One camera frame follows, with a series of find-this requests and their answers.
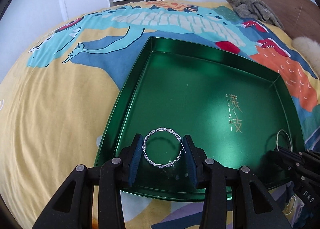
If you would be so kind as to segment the green metallic tray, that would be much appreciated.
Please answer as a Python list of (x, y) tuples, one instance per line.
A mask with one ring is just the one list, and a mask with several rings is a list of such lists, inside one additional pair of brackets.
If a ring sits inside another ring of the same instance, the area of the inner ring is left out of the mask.
[(281, 75), (242, 56), (181, 40), (150, 37), (111, 112), (95, 159), (119, 156), (136, 134), (147, 136), (128, 192), (173, 201), (201, 201), (188, 178), (180, 136), (223, 166), (248, 166), (267, 189), (289, 181), (268, 157), (292, 142), (304, 149), (296, 107)]

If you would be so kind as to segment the yellow dinosaur bedspread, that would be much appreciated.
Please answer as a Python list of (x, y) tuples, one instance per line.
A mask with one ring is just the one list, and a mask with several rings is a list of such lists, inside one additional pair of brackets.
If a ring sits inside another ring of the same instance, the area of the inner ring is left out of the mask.
[(276, 26), (227, 3), (140, 1), (59, 25), (21, 54), (1, 82), (1, 197), (31, 228), (78, 163), (93, 165), (124, 81), (149, 36), (187, 40), (278, 71), (305, 146), (319, 150), (319, 70)]

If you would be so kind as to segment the white fluffy pillow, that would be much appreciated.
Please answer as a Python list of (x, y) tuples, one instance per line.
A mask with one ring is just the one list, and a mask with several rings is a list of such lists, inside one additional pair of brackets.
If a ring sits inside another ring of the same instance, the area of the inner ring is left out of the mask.
[(292, 40), (292, 46), (301, 53), (312, 69), (319, 76), (320, 73), (320, 49), (319, 43), (308, 37), (296, 37)]

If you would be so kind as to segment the wooden headboard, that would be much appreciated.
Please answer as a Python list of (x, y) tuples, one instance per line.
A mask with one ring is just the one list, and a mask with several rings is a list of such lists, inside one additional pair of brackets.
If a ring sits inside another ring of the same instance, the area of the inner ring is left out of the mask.
[(308, 37), (319, 42), (319, 7), (310, 0), (261, 0), (275, 12), (291, 38)]

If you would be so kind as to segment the grey folded blanket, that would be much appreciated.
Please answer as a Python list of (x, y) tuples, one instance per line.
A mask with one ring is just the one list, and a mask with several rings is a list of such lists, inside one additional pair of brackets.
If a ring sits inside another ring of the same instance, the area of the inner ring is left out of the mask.
[(275, 12), (261, 0), (226, 0), (240, 18), (258, 19), (284, 30), (284, 25)]

